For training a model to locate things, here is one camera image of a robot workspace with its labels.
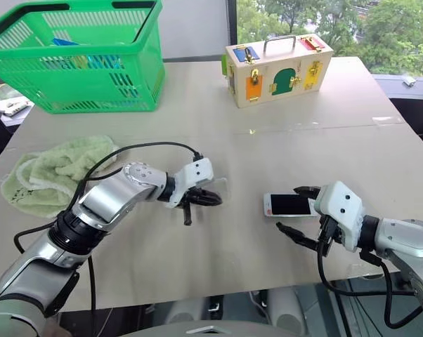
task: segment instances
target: green towel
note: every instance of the green towel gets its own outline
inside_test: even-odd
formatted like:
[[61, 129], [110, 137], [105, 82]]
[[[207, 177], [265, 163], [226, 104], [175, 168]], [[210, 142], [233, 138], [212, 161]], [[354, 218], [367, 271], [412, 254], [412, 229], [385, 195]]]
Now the green towel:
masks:
[[[25, 213], [53, 218], [70, 203], [86, 172], [117, 148], [110, 137], [92, 136], [45, 152], [25, 154], [2, 184], [2, 195]], [[98, 171], [115, 160], [105, 162]]]

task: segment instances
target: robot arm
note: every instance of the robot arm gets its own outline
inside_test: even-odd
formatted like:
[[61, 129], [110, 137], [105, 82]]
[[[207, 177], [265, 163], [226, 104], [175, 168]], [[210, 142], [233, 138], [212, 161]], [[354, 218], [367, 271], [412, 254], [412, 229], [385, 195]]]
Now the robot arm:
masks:
[[423, 308], [423, 222], [392, 220], [365, 214], [361, 198], [345, 184], [337, 181], [319, 187], [298, 187], [296, 193], [316, 199], [315, 209], [321, 215], [317, 241], [303, 233], [278, 223], [281, 232], [294, 242], [318, 251], [323, 247], [326, 256], [333, 241], [346, 250], [361, 249], [360, 257], [372, 262], [369, 252], [390, 260], [404, 279], [410, 281]]
[[[187, 209], [188, 217], [190, 202], [221, 203], [217, 194], [199, 188], [212, 179], [212, 164], [203, 158], [173, 177], [147, 164], [131, 163], [102, 180], [72, 209], [60, 213], [53, 226], [2, 275], [0, 321], [8, 328], [0, 336], [25, 336], [26, 329], [30, 336], [40, 336], [45, 317], [61, 309], [77, 284], [79, 266], [138, 202], [163, 201], [169, 208]], [[15, 325], [22, 329], [20, 333], [11, 332]]]

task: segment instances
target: yellow panel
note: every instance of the yellow panel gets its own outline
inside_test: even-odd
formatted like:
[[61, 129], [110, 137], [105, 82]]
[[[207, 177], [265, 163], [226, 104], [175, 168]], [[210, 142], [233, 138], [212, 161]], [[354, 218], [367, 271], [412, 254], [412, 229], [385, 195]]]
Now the yellow panel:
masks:
[[254, 84], [252, 77], [246, 77], [246, 99], [250, 101], [258, 100], [261, 97], [261, 85], [263, 83], [263, 76], [257, 77], [257, 82]]
[[315, 84], [318, 84], [319, 75], [323, 69], [323, 63], [319, 61], [313, 62], [313, 64], [307, 70], [307, 75], [305, 77], [304, 89], [310, 90]]

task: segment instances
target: beige table surface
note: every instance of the beige table surface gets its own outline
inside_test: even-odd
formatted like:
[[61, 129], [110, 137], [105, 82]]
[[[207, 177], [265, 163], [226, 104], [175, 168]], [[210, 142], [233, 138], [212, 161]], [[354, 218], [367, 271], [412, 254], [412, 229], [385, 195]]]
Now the beige table surface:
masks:
[[[0, 157], [0, 180], [25, 152], [77, 136], [105, 134], [118, 145], [185, 142], [228, 179], [222, 206], [181, 210], [141, 204], [94, 251], [98, 307], [155, 303], [318, 282], [315, 253], [297, 246], [263, 215], [265, 192], [344, 181], [374, 216], [423, 220], [423, 143], [357, 58], [334, 58], [321, 90], [238, 109], [218, 62], [167, 64], [160, 108], [150, 113], [47, 114], [35, 107]], [[191, 160], [175, 147], [134, 150], [168, 172]], [[25, 215], [0, 195], [0, 274], [18, 257], [21, 230], [47, 220]], [[318, 219], [284, 223], [315, 237]], [[32, 237], [23, 240], [28, 244]], [[329, 279], [378, 273], [334, 245]], [[89, 308], [86, 266], [65, 310]]]

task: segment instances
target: phone screen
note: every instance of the phone screen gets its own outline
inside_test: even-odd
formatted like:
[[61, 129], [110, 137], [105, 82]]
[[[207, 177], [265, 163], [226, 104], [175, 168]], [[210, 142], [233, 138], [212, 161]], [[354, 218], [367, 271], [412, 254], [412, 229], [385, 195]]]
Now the phone screen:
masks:
[[294, 194], [271, 194], [273, 215], [308, 215], [310, 205], [308, 199]]

